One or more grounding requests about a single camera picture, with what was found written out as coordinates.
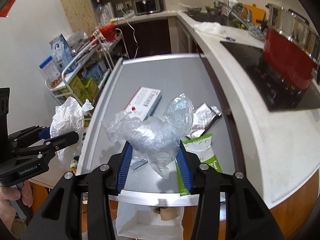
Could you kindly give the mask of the person left hand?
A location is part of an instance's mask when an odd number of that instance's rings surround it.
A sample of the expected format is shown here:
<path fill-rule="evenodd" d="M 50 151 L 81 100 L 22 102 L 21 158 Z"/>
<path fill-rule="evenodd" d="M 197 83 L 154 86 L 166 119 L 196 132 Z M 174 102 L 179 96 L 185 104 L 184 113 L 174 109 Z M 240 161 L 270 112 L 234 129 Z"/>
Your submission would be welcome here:
<path fill-rule="evenodd" d="M 22 199 L 24 205 L 31 207 L 33 204 L 33 196 L 29 181 L 23 183 L 21 191 L 12 187 L 1 187 L 0 201 L 1 201 L 1 220 L 7 229 L 10 231 L 13 221 L 16 216 L 16 210 L 11 204 L 19 199 Z"/>

